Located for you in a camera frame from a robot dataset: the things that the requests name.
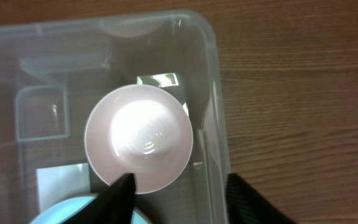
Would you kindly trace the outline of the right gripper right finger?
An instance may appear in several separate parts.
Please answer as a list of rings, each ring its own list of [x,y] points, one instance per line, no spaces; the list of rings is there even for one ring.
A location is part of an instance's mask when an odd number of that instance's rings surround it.
[[[230,224],[295,224],[236,173],[227,177],[226,203]]]

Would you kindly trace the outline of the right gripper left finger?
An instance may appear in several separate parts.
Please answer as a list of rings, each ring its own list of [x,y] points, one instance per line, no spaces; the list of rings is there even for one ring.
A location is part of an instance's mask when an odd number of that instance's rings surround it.
[[[63,224],[131,224],[134,207],[135,175],[126,173]]]

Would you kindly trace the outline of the light blue plate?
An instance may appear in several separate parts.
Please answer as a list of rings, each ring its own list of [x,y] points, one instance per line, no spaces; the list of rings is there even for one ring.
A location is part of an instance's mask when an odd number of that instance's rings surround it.
[[[61,202],[52,205],[50,208],[37,215],[30,223],[31,224],[47,224],[47,223],[64,223],[67,219],[75,216],[81,212],[83,208],[87,207],[94,199],[98,198],[98,194],[80,195],[77,197],[68,198]],[[132,224],[151,224],[149,217],[144,215],[139,209],[131,207]]]

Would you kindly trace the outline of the pink bowl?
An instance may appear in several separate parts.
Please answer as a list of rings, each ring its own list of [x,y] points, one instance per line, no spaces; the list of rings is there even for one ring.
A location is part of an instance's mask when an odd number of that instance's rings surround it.
[[[167,91],[127,85],[108,93],[86,121],[84,147],[95,174],[111,185],[135,175],[137,194],[173,183],[185,170],[193,129],[183,105]]]

